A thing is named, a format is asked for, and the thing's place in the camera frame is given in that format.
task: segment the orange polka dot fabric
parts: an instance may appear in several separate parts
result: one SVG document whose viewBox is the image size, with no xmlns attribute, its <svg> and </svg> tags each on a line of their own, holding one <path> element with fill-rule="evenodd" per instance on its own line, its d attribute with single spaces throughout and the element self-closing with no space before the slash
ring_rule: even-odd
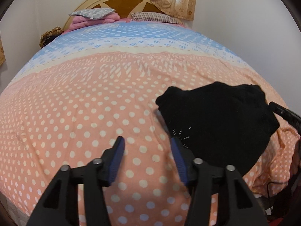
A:
<svg viewBox="0 0 301 226">
<path fill-rule="evenodd" d="M 123 136 L 117 179 L 104 188 L 112 226 L 184 225 L 190 196 L 179 180 L 155 100 L 169 86 L 189 90 L 215 81 L 258 84 L 268 102 L 285 106 L 251 68 L 184 50 L 88 50 L 24 75 L 0 97 L 1 192 L 30 215 L 63 164 L 86 165 Z M 288 181 L 298 139 L 292 127 L 278 120 L 279 130 L 244 176 L 254 192 L 264 195 L 269 181 Z M 271 194 L 283 187 L 272 185 Z M 214 195 L 210 225 L 216 223 L 217 200 Z M 79 221 L 85 226 L 82 185 L 78 201 Z"/>
</svg>

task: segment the bed sheet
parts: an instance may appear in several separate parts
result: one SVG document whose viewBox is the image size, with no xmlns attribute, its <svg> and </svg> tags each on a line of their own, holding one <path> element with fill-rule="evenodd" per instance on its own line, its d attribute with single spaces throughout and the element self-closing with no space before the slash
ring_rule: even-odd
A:
<svg viewBox="0 0 301 226">
<path fill-rule="evenodd" d="M 215 81 L 258 84 L 286 106 L 247 63 L 192 30 L 116 22 L 72 31 L 37 52 L 0 96 L 0 190 L 30 215 L 63 164 L 83 166 L 116 137 L 126 140 L 117 181 L 105 189 L 112 225 L 183 225 L 190 197 L 181 184 L 155 99 Z M 285 187 L 296 131 L 281 118 L 266 151 L 244 176 L 255 192 Z M 79 220 L 85 225 L 83 187 Z M 210 224 L 216 223 L 217 196 Z"/>
</svg>

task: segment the metal screw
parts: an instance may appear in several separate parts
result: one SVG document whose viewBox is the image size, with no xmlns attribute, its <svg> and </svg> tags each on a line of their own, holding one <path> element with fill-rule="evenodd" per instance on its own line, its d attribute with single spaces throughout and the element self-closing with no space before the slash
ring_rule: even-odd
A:
<svg viewBox="0 0 301 226">
<path fill-rule="evenodd" d="M 61 167 L 61 171 L 63 171 L 63 172 L 68 171 L 69 168 L 70 168 L 70 167 L 69 167 L 68 165 L 63 165 L 63 166 Z"/>
<path fill-rule="evenodd" d="M 233 165 L 228 165 L 226 168 L 230 172 L 233 172 L 235 170 L 235 167 Z"/>
<path fill-rule="evenodd" d="M 93 164 L 95 164 L 95 165 L 99 165 L 100 163 L 102 163 L 102 159 L 100 159 L 100 158 L 95 158 L 93 160 Z"/>
<path fill-rule="evenodd" d="M 203 163 L 203 160 L 202 160 L 201 158 L 195 158 L 195 159 L 193 160 L 193 162 L 194 162 L 195 164 L 200 165 L 200 164 Z"/>
</svg>

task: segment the pink blanket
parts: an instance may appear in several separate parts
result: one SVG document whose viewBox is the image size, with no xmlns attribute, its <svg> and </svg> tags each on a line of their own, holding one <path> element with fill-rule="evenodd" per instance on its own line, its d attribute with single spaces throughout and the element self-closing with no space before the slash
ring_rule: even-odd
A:
<svg viewBox="0 0 301 226">
<path fill-rule="evenodd" d="M 113 23 L 115 21 L 119 21 L 120 17 L 118 13 L 110 13 L 103 17 L 102 19 L 89 19 L 85 18 L 82 16 L 75 16 L 72 20 L 71 25 L 69 26 L 69 29 L 66 30 L 63 34 L 74 31 L 80 28 L 84 28 L 87 26 L 92 26 L 92 25 L 99 25 L 99 24 L 108 24 L 108 23 Z"/>
</svg>

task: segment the striped pillow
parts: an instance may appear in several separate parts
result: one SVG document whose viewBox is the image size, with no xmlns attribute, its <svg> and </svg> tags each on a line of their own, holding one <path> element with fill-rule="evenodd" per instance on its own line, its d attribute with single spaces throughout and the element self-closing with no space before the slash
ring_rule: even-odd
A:
<svg viewBox="0 0 301 226">
<path fill-rule="evenodd" d="M 132 13 L 131 14 L 133 20 L 136 21 L 153 21 L 153 22 L 163 22 L 169 24 L 176 24 L 182 25 L 180 20 L 168 16 L 163 13 L 156 13 L 156 12 L 139 12 L 139 13 Z"/>
</svg>

